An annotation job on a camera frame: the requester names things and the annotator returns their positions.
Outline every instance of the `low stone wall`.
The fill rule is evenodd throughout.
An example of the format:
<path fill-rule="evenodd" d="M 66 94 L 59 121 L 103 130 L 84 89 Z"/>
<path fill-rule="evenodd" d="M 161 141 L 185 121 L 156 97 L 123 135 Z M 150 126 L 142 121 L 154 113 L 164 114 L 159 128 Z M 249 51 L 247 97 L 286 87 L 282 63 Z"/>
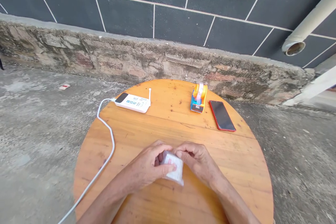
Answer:
<path fill-rule="evenodd" d="M 204 82 L 223 98 L 269 104 L 294 97 L 314 77 L 299 67 L 266 58 L 13 20 L 0 21 L 4 65 L 16 62 L 132 84 L 159 78 Z"/>

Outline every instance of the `tape roll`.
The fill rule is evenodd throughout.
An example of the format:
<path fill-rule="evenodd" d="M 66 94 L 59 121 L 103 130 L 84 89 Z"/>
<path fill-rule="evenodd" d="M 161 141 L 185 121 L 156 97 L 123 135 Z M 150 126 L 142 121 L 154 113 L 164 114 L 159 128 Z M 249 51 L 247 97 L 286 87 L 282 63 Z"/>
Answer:
<path fill-rule="evenodd" d="M 196 96 L 196 103 L 197 105 L 201 105 L 201 97 L 202 97 L 202 93 L 203 93 L 203 87 L 204 87 L 204 84 L 201 82 L 199 85 L 199 88 L 198 88 L 198 92 L 197 92 L 197 96 Z"/>

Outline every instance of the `power bank display screen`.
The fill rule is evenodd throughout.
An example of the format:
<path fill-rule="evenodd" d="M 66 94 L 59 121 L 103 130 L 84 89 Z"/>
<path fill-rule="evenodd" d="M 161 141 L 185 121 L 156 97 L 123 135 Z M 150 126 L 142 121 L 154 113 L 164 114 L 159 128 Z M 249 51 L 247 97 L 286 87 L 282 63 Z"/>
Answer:
<path fill-rule="evenodd" d="M 219 130 L 236 131 L 236 128 L 221 101 L 210 101 L 210 107 Z"/>
<path fill-rule="evenodd" d="M 117 99 L 115 102 L 117 103 L 121 103 L 123 100 L 125 100 L 125 98 L 128 96 L 127 93 L 122 93 Z"/>

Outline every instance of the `red smartphone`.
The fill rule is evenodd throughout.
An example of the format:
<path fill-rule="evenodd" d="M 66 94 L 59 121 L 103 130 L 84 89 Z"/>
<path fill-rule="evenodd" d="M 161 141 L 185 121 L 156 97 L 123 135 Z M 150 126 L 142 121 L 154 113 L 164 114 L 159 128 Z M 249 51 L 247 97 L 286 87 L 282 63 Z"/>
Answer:
<path fill-rule="evenodd" d="M 224 131 L 236 131 L 224 104 L 220 101 L 209 101 L 210 107 L 217 123 L 217 128 Z"/>

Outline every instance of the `finger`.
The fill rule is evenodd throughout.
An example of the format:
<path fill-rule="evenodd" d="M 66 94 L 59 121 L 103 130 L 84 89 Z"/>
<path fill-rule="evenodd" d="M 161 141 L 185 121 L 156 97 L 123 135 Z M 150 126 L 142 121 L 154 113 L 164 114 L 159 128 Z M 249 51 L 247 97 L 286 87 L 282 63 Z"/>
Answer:
<path fill-rule="evenodd" d="M 157 178 L 163 178 L 166 176 L 169 172 L 176 171 L 176 165 L 174 164 L 161 164 L 157 167 L 155 167 L 155 172 L 157 174 Z"/>
<path fill-rule="evenodd" d="M 164 142 L 162 142 L 160 139 L 156 140 L 154 143 L 152 143 L 150 146 L 157 146 L 160 144 L 163 144 Z"/>
<path fill-rule="evenodd" d="M 177 151 L 176 156 L 180 158 L 189 168 L 192 168 L 194 164 L 197 162 L 192 156 L 189 155 L 187 152 Z"/>
<path fill-rule="evenodd" d="M 159 165 L 160 165 L 159 159 L 158 159 L 158 157 L 156 157 L 155 162 L 154 162 L 154 166 L 159 166 Z"/>
<path fill-rule="evenodd" d="M 159 159 L 160 162 L 162 162 L 162 160 L 163 160 L 163 153 L 162 152 L 158 155 L 158 159 Z"/>
<path fill-rule="evenodd" d="M 199 149 L 199 144 L 193 142 L 184 142 L 176 148 L 177 151 L 188 151 L 195 154 Z"/>
<path fill-rule="evenodd" d="M 173 147 L 171 147 L 170 145 L 160 144 L 160 145 L 154 146 L 152 148 L 151 153 L 153 154 L 154 157 L 157 157 L 160 153 L 162 153 L 164 151 L 170 151 L 172 149 L 173 149 Z"/>

